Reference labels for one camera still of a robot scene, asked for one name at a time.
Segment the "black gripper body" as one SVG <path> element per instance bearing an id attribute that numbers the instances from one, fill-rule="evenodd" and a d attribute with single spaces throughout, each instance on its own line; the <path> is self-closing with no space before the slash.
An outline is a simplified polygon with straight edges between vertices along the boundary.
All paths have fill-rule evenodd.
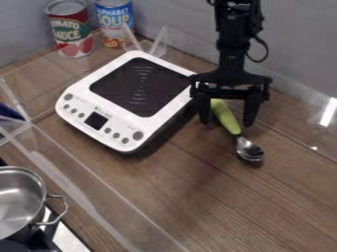
<path id="1" fill-rule="evenodd" d="M 258 95 L 270 97 L 273 79 L 268 76 L 251 74 L 245 70 L 225 71 L 215 69 L 190 76 L 190 96 L 207 95 L 210 98 L 247 98 Z"/>

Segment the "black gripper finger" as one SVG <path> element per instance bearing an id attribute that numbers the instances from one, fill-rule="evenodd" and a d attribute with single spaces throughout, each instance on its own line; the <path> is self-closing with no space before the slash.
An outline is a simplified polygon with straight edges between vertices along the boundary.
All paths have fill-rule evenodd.
<path id="1" fill-rule="evenodd" d="M 205 92 L 197 94 L 197 105 L 201 122 L 207 125 L 211 121 L 211 98 Z"/>
<path id="2" fill-rule="evenodd" d="M 245 98 L 243 105 L 243 126 L 250 127 L 257 118 L 261 104 L 264 103 L 264 92 L 258 87 L 249 89 L 247 97 Z"/>

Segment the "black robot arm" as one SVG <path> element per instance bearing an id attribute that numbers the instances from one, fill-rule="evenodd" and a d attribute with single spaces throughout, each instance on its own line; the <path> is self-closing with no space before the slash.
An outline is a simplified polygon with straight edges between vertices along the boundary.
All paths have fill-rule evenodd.
<path id="1" fill-rule="evenodd" d="M 273 79 L 245 71 L 245 58 L 254 63 L 266 60 L 249 55 L 250 40 L 255 39 L 265 49 L 268 43 L 258 36 L 264 30 L 265 17 L 261 0 L 207 0 L 214 9 L 215 48 L 219 53 L 217 68 L 190 77 L 190 96 L 197 101 L 201 122 L 207 125 L 211 119 L 211 100 L 242 99 L 243 125 L 250 127 L 257 118 L 261 104 L 270 99 Z"/>

